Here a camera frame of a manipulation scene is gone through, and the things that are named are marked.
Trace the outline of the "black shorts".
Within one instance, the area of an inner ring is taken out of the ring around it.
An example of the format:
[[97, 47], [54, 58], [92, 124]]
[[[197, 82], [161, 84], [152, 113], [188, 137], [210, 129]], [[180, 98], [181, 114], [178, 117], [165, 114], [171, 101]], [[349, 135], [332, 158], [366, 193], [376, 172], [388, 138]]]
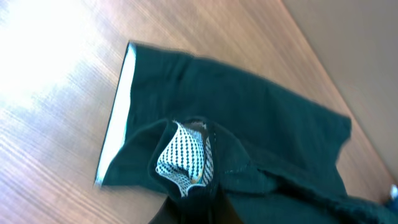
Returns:
[[127, 44], [95, 182], [166, 194], [153, 223], [396, 223], [350, 197], [351, 119], [216, 60]]

